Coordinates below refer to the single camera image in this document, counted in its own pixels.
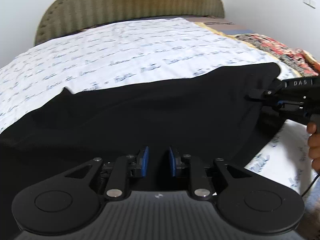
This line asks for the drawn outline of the person right hand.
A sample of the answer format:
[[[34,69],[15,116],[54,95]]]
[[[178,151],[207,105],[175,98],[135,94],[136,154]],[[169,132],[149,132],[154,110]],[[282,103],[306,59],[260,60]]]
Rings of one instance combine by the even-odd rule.
[[[308,138],[309,158],[312,160],[312,168],[319,173],[320,171],[320,136],[314,122],[309,122],[306,131],[310,134]]]

